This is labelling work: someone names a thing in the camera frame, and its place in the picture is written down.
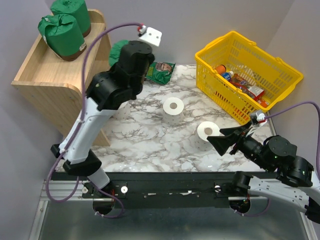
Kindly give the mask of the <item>green roll with picture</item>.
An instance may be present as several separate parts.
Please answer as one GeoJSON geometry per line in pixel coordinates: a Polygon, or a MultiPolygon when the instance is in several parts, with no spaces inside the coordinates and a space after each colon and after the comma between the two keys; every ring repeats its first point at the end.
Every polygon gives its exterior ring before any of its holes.
{"type": "Polygon", "coordinates": [[[128,44],[129,41],[126,39],[116,42],[109,53],[108,62],[109,66],[112,67],[120,58],[121,49],[124,45],[128,44]]]}

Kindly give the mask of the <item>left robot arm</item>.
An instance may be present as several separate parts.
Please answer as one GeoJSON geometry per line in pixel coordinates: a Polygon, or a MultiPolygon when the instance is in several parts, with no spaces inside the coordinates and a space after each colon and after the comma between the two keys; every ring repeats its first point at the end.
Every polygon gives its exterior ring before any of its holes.
{"type": "Polygon", "coordinates": [[[118,62],[110,70],[92,78],[85,94],[86,108],[79,113],[84,119],[77,118],[65,140],[51,147],[56,157],[63,155],[63,169],[69,175],[87,177],[94,184],[93,191],[101,198],[110,194],[110,178],[91,147],[120,105],[135,100],[141,93],[148,68],[154,60],[149,44],[133,40],[124,45],[118,62]]]}

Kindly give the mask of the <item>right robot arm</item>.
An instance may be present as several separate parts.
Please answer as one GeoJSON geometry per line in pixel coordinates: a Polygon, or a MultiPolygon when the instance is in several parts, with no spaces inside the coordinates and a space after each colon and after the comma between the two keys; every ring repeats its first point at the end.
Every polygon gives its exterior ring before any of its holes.
{"type": "Polygon", "coordinates": [[[256,195],[288,204],[314,223],[320,222],[320,180],[314,167],[297,155],[297,146],[280,135],[263,143],[252,135],[259,126],[220,129],[220,136],[208,136],[208,142],[223,156],[241,152],[248,160],[268,173],[275,173],[280,185],[267,183],[252,174],[236,171],[227,191],[236,196],[256,195]]]}

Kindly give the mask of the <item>wooden shelf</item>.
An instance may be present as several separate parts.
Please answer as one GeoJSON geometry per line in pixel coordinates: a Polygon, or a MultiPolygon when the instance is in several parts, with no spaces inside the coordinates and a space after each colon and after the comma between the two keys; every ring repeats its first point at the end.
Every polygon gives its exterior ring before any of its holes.
{"type": "MultiPolygon", "coordinates": [[[[16,74],[12,85],[66,137],[82,108],[81,71],[85,53],[106,29],[102,12],[88,9],[91,31],[84,38],[87,48],[74,61],[64,61],[49,49],[39,34],[16,74]]],[[[109,70],[111,43],[108,35],[90,51],[85,68],[87,88],[97,73],[109,70]]]]}

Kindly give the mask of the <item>white dotted roll right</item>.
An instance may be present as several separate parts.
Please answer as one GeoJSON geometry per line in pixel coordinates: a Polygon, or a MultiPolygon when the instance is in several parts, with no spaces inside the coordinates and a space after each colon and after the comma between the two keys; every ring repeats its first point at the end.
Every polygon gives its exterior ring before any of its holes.
{"type": "Polygon", "coordinates": [[[210,151],[213,146],[207,138],[217,136],[220,136],[218,125],[211,121],[203,121],[196,127],[194,132],[195,147],[200,151],[210,151]]]}

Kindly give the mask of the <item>white dotted roll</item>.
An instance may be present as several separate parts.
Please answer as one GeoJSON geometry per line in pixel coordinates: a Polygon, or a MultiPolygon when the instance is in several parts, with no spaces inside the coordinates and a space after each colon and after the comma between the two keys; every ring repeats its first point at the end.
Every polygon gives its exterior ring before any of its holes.
{"type": "Polygon", "coordinates": [[[124,102],[120,105],[120,107],[118,108],[118,110],[115,112],[115,114],[113,115],[113,118],[115,118],[116,120],[125,120],[128,118],[128,116],[131,113],[131,105],[130,103],[124,102]]]}
{"type": "Polygon", "coordinates": [[[163,121],[170,126],[179,125],[184,119],[184,103],[178,97],[167,98],[163,105],[163,121]]]}
{"type": "Polygon", "coordinates": [[[211,121],[203,121],[196,127],[194,132],[195,147],[200,151],[210,151],[213,146],[207,138],[217,136],[220,136],[218,125],[211,121]]]}

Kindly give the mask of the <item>green chips bag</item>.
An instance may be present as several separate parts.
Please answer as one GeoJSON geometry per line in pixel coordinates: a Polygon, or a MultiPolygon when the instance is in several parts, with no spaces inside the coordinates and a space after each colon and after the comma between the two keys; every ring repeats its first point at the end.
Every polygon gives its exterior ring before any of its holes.
{"type": "Polygon", "coordinates": [[[171,80],[175,66],[175,63],[153,62],[147,71],[145,79],[159,85],[166,85],[171,80]]]}

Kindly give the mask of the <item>red white box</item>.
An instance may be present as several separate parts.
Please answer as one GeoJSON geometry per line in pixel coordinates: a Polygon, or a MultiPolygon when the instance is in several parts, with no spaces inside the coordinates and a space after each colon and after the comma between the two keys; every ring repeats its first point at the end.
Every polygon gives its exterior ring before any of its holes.
{"type": "Polygon", "coordinates": [[[249,86],[247,90],[248,95],[255,101],[259,100],[265,94],[262,88],[255,85],[249,86]]]}

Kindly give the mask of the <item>white dotted roll left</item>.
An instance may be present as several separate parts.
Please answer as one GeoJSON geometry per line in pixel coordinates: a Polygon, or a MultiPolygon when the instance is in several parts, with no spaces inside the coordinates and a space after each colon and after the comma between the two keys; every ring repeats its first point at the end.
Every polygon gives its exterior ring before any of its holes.
{"type": "Polygon", "coordinates": [[[131,113],[131,105],[130,103],[124,102],[120,105],[120,107],[118,108],[118,110],[115,112],[115,114],[113,115],[113,118],[115,118],[116,120],[125,120],[128,118],[128,116],[131,113]]]}

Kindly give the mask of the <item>blue label bottle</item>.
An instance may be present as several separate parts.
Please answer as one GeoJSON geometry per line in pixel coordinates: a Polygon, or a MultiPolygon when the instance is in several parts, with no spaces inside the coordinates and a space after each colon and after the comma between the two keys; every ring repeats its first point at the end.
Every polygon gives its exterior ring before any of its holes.
{"type": "Polygon", "coordinates": [[[221,76],[229,82],[234,76],[234,72],[233,71],[224,72],[221,74],[221,76]]]}

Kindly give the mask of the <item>white dotted roll middle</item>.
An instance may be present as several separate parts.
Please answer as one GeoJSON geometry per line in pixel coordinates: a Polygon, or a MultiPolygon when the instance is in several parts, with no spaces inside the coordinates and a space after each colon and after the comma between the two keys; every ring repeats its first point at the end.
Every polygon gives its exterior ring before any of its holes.
{"type": "Polygon", "coordinates": [[[163,105],[163,121],[170,126],[179,125],[184,119],[184,103],[178,97],[167,98],[163,105]]]}

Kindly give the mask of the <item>yellow plastic basket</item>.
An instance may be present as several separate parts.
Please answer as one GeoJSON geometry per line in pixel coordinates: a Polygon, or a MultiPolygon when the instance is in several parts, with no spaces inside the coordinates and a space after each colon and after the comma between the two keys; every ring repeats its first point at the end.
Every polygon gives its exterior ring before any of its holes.
{"type": "Polygon", "coordinates": [[[196,86],[240,125],[246,124],[254,111],[268,112],[304,78],[300,71],[236,31],[208,43],[195,54],[195,61],[196,86]],[[215,69],[220,65],[264,90],[262,99],[267,106],[261,106],[218,74],[215,69]]]}

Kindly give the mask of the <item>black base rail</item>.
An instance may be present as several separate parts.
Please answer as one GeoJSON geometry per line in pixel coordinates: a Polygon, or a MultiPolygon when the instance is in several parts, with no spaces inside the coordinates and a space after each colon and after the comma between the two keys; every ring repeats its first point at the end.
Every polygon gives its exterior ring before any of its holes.
{"type": "Polygon", "coordinates": [[[247,198],[234,172],[110,172],[104,189],[125,209],[228,208],[230,199],[247,198]]]}

